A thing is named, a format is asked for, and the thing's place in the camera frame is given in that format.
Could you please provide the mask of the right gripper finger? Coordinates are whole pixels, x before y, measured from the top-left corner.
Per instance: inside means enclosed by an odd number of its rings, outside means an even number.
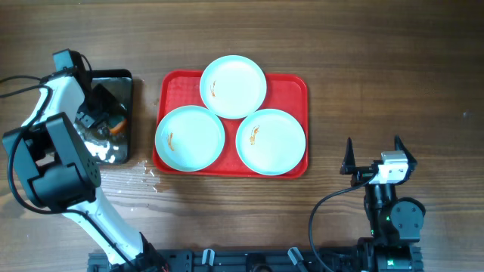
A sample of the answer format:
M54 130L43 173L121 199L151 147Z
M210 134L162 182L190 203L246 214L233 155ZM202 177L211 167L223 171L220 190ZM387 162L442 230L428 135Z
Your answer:
M417 160L411 155L398 135L394 137L394 147L395 150L402 151L405 154L410 166L417 166Z
M352 139L348 138L346 142L345 156L340 167L340 174L352 175L354 173L356 173L354 149L352 145Z

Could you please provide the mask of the green and orange sponge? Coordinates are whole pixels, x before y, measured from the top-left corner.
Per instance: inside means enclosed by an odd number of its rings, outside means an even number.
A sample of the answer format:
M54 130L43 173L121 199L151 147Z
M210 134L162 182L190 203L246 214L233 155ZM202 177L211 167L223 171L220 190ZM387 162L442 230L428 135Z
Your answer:
M109 127L109 132L111 134L120 134L126 130L126 126L128 125L128 121L126 119L122 119L121 121L117 122L114 126Z

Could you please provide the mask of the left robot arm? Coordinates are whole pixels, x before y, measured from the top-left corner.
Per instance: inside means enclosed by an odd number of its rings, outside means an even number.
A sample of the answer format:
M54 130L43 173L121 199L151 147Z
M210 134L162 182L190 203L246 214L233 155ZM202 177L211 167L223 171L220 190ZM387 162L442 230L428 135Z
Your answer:
M161 271L163 256L127 224L101 189L101 162L129 156L132 75L128 70L69 68L37 80L32 115L4 133L14 198L43 215L76 222L105 252L90 271Z

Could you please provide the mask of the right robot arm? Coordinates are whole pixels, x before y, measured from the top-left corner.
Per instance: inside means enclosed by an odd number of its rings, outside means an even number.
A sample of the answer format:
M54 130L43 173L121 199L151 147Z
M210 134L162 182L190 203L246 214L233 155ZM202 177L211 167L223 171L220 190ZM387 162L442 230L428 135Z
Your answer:
M352 141L348 139L340 173L351 175L351 188L365 189L364 209L371 236L360 238L353 250L354 271L410 271L424 269L420 241L426 209L411 197L398 198L396 187L404 184L417 168L399 136L394 151L381 153L381 159L358 167Z

